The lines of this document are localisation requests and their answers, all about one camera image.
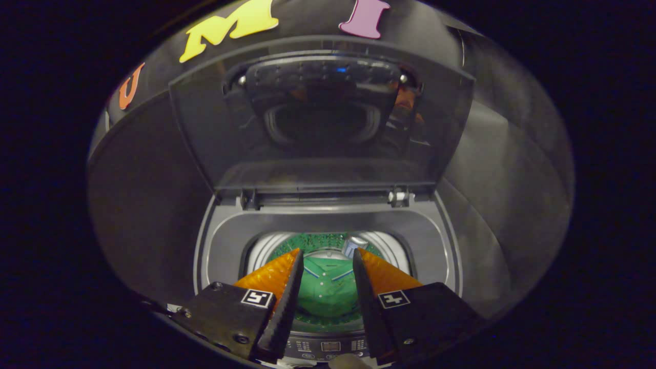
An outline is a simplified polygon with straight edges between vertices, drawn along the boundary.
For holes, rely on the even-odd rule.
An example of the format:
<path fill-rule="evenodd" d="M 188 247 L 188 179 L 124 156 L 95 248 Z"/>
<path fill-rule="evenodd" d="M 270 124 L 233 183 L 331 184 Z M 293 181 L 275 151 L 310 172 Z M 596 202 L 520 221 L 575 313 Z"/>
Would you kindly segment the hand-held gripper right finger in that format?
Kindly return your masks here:
<path fill-rule="evenodd" d="M 358 249 L 354 281 L 370 356 L 377 364 L 422 364 L 477 334 L 485 320 L 442 282 L 420 283 Z"/>

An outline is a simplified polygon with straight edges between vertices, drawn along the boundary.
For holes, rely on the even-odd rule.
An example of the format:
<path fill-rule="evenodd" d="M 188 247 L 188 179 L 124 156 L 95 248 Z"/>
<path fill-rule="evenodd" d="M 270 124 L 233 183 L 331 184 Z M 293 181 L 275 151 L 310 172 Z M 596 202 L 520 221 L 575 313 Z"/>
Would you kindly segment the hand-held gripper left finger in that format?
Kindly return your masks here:
<path fill-rule="evenodd" d="M 293 249 L 235 284 L 211 283 L 172 320 L 223 353 L 276 362 L 285 354 L 303 273 L 304 254 Z"/>

